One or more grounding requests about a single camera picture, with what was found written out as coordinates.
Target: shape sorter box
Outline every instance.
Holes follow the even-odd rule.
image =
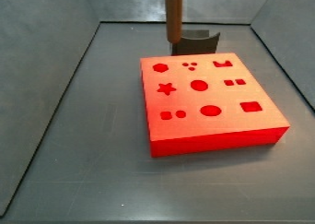
[[[152,157],[276,143],[289,123],[235,53],[140,62]]]

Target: metal rod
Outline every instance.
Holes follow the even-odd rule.
[[[165,30],[169,43],[181,40],[181,0],[165,0]]]

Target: red top surface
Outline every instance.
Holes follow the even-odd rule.
[[[149,140],[289,127],[235,53],[141,59]]]

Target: star-shaped hole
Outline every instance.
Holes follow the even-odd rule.
[[[175,91],[176,89],[172,87],[172,83],[167,84],[159,84],[160,88],[157,89],[157,92],[163,92],[165,95],[171,94],[171,91]]]

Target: square hole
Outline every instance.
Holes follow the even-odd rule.
[[[225,84],[227,86],[233,86],[232,80],[224,80],[224,84]]]
[[[245,85],[245,82],[243,79],[236,79],[235,81],[236,81],[237,85]]]

